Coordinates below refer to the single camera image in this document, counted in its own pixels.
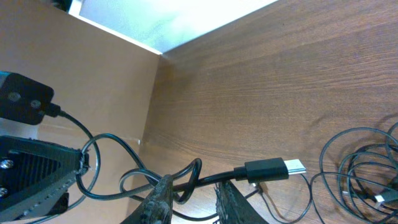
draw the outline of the bolt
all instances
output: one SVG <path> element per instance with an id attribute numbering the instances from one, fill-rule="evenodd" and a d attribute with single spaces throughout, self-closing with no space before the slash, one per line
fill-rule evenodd
<path id="1" fill-rule="evenodd" d="M 33 107 L 33 108 L 35 108 L 35 109 L 40 108 L 40 105 L 41 105 L 41 104 L 42 104 L 42 103 L 41 103 L 39 100 L 32 100 L 32 101 L 30 102 L 30 106 Z"/>
<path id="2" fill-rule="evenodd" d="M 0 167 L 2 169 L 10 169 L 14 166 L 14 162 L 10 159 L 5 159 L 0 162 Z"/>
<path id="3" fill-rule="evenodd" d="M 21 98 L 19 93 L 16 92 L 10 92 L 8 94 L 8 100 L 11 100 L 12 102 L 17 102 Z"/>
<path id="4" fill-rule="evenodd" d="M 0 187 L 0 198 L 5 197 L 8 194 L 8 190 L 4 187 Z"/>

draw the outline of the wooden table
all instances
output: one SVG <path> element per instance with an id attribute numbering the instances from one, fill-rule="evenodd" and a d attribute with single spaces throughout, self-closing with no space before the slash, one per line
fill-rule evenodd
<path id="1" fill-rule="evenodd" d="M 201 177 L 245 161 L 298 158 L 311 178 L 336 133 L 386 130 L 397 121 L 397 11 L 396 1 L 280 0 L 163 54 L 140 157 L 162 175 L 199 157 Z M 344 154 L 375 139 L 381 137 L 366 132 L 342 138 L 328 151 L 325 169 L 334 171 Z M 278 213 L 299 216 L 308 200 L 300 177 L 266 185 Z M 245 181 L 237 187 L 252 190 Z M 314 192 L 327 223 L 358 222 L 331 201 L 321 181 Z M 274 223 L 259 196 L 249 201 Z M 175 209 L 213 213 L 213 186 L 196 189 Z M 311 208 L 301 223 L 319 222 Z"/>

